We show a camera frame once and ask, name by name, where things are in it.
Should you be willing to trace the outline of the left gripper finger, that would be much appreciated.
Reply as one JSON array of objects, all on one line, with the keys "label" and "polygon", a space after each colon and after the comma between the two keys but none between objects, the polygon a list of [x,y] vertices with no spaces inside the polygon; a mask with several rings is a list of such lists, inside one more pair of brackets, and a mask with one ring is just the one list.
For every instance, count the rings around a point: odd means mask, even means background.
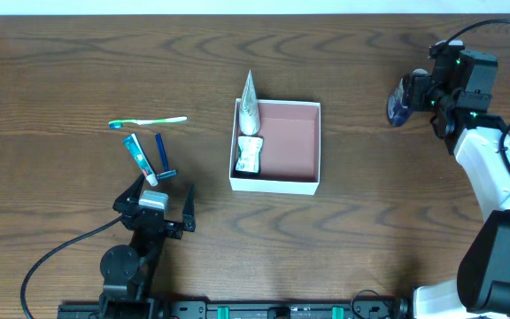
[{"label": "left gripper finger", "polygon": [[196,187],[192,184],[189,188],[183,209],[182,209],[182,228],[184,231],[194,232],[196,230],[195,216],[195,197]]},{"label": "left gripper finger", "polygon": [[137,206],[144,181],[145,177],[139,175],[136,180],[114,200],[112,209],[116,212],[129,212],[134,206]]}]

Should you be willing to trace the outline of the blue pump bottle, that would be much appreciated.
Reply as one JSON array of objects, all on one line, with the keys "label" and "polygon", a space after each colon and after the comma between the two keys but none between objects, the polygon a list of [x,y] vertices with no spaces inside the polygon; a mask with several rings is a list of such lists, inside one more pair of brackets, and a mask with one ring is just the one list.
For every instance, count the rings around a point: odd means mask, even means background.
[{"label": "blue pump bottle", "polygon": [[391,93],[387,103],[387,119],[393,128],[401,127],[408,120],[413,110],[407,105],[406,92],[409,82],[418,75],[426,75],[428,72],[424,69],[415,69],[410,74],[400,79],[398,86]]}]

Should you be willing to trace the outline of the green white packet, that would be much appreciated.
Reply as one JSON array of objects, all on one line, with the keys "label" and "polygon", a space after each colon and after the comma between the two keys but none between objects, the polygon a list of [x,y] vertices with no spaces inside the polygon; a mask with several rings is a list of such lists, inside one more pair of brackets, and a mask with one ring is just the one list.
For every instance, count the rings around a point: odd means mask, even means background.
[{"label": "green white packet", "polygon": [[245,174],[258,174],[260,171],[260,154],[264,140],[258,136],[239,136],[237,144],[239,155],[236,171]]}]

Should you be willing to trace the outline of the white lotion tube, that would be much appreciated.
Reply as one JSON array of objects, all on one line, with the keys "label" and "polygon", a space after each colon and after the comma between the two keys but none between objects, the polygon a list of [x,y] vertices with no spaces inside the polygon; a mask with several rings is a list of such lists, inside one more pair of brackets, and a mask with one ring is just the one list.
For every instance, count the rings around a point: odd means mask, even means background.
[{"label": "white lotion tube", "polygon": [[246,136],[255,136],[260,130],[259,104],[251,71],[243,87],[238,123],[240,130]]}]

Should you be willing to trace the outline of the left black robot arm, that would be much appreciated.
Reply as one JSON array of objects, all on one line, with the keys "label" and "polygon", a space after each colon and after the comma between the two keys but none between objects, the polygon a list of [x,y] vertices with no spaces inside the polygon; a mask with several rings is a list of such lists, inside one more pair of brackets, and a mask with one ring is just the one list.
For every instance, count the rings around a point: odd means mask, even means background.
[{"label": "left black robot arm", "polygon": [[189,188],[179,222],[166,218],[168,196],[143,189],[144,176],[122,192],[113,203],[120,222],[133,232],[127,245],[110,248],[100,261],[104,278],[100,318],[169,318],[168,302],[151,296],[152,282],[166,240],[180,240],[196,230],[194,196]]}]

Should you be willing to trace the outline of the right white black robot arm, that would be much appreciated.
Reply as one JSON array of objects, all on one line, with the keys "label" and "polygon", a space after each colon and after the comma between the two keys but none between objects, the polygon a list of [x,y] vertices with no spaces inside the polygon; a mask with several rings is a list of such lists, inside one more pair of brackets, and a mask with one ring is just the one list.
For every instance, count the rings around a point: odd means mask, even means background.
[{"label": "right white black robot arm", "polygon": [[462,42],[429,49],[432,73],[412,73],[403,83],[406,104],[432,112],[431,124],[464,169],[483,226],[457,276],[413,293],[415,318],[510,318],[510,136],[503,119],[488,111],[498,60]]}]

